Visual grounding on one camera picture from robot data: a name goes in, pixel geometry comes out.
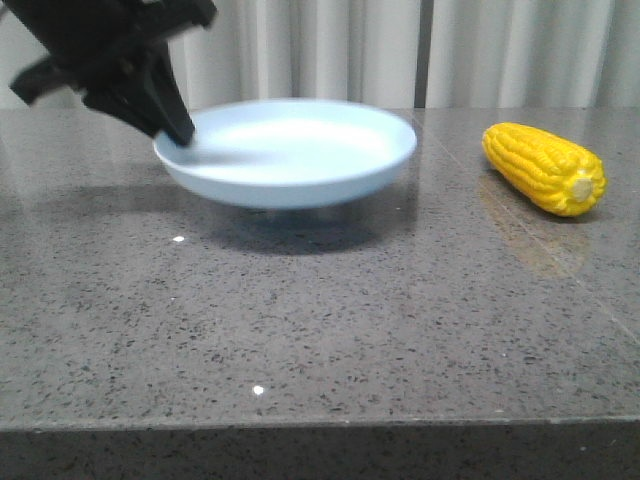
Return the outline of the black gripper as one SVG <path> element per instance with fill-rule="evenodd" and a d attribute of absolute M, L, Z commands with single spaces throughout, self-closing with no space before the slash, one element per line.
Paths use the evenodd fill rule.
<path fill-rule="evenodd" d="M 64 85 L 74 89 L 110 76 L 118 63 L 151 46 L 143 67 L 143 91 L 88 91 L 89 109 L 114 117 L 153 138 L 191 143 L 195 126 L 177 86 L 167 44 L 194 26 L 209 27 L 211 1 L 3 1 L 48 55 L 22 70 L 10 84 L 26 104 Z"/>

